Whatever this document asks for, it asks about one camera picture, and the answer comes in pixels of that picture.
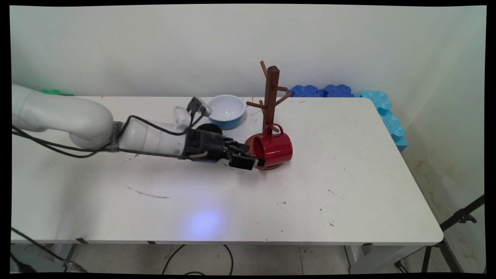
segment blue foam block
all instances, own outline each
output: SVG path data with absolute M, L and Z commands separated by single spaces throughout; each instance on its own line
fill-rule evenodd
M 293 92 L 292 97 L 322 97 L 319 96 L 319 93 L 317 92 L 317 87 L 313 85 L 307 85 L 307 86 L 301 86 L 301 85 L 296 85 L 291 90 L 288 90 L 287 93 Z
M 381 115 L 381 118 L 394 142 L 397 142 L 405 135 L 405 129 L 400 126 L 400 119 L 392 113 L 385 116 Z
M 364 91 L 362 97 L 370 99 L 380 115 L 385 115 L 391 109 L 391 103 L 387 100 L 387 95 L 381 91 Z
M 325 91 L 328 92 L 327 97 L 347 97 L 354 98 L 355 96 L 351 93 L 351 88 L 344 84 L 340 84 L 338 86 L 329 84 L 324 88 Z
M 324 89 L 319 89 L 317 90 L 317 94 L 319 95 L 319 97 L 327 97 L 329 92 L 325 91 Z
M 401 137 L 397 142 L 395 142 L 395 144 L 400 152 L 405 150 L 405 148 L 408 146 L 405 137 Z

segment green object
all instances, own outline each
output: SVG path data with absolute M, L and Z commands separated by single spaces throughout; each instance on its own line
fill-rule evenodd
M 60 90 L 54 89 L 54 90 L 40 90 L 41 93 L 45 94 L 51 94 L 51 95 L 62 95 L 62 96 L 74 96 L 72 94 L 62 94 Z

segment black bowl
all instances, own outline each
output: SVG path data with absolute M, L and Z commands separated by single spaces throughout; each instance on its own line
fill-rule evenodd
M 197 130 L 203 130 L 212 133 L 218 133 L 222 135 L 222 129 L 214 123 L 205 123 L 196 128 Z

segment red mug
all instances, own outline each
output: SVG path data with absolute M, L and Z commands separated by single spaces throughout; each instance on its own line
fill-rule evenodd
M 269 136 L 267 130 L 271 126 L 278 126 L 281 133 Z M 288 134 L 285 134 L 279 124 L 268 124 L 263 128 L 263 136 L 255 136 L 253 139 L 253 155 L 265 158 L 265 164 L 259 169 L 281 164 L 291 160 L 293 157 L 293 145 Z

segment wooden mug tree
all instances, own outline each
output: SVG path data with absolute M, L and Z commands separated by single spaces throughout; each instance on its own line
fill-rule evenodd
M 262 102 L 262 100 L 260 100 L 260 102 L 258 104 L 253 103 L 253 102 L 247 102 L 247 105 L 252 106 L 252 107 L 256 107 L 256 108 L 260 108 L 262 110 L 262 113 L 263 113 L 262 133 L 263 133 L 263 128 L 265 127 L 265 125 L 274 123 L 274 114 L 275 114 L 276 106 L 279 105 L 280 103 L 282 103 L 287 98 L 291 97 L 293 95 L 293 92 L 289 92 L 288 94 L 284 95 L 284 97 L 282 97 L 281 99 L 276 101 L 277 91 L 287 92 L 288 89 L 286 87 L 279 86 L 279 84 L 278 84 L 279 83 L 279 69 L 276 66 L 270 66 L 269 68 L 266 68 L 265 63 L 263 61 L 260 61 L 260 65 L 262 65 L 263 74 L 265 75 L 265 78 L 267 79 L 267 81 L 265 83 L 265 102 Z M 267 131 L 267 134 L 272 135 L 272 131 L 278 133 L 279 129 L 272 126 Z M 255 135 L 249 137 L 245 141 L 245 144 L 250 146 L 248 154 L 253 155 L 253 148 L 251 147 L 253 144 L 253 138 L 256 135 L 262 135 L 262 133 L 255 134 Z M 281 164 L 267 167 L 266 170 L 275 169 L 275 168 L 279 167 L 280 165 Z

